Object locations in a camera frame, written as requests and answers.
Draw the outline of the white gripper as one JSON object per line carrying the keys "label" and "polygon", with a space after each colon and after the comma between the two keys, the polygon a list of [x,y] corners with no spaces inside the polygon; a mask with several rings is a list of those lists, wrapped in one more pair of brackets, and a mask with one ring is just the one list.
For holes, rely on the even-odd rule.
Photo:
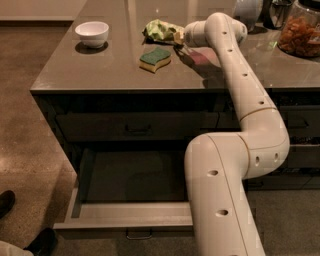
{"label": "white gripper", "polygon": [[184,42],[187,46],[192,48],[207,47],[205,22],[196,21],[188,24],[184,28]]}

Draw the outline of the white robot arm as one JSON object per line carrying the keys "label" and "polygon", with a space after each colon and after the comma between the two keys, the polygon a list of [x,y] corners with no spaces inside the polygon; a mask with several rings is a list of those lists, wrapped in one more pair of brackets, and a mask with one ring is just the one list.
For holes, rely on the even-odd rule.
{"label": "white robot arm", "polygon": [[290,148],[277,107],[238,47],[246,35],[244,24],[223,13],[184,30],[187,46],[216,53],[241,128],[199,135],[185,152],[199,256],[265,256],[242,181],[276,170]]}

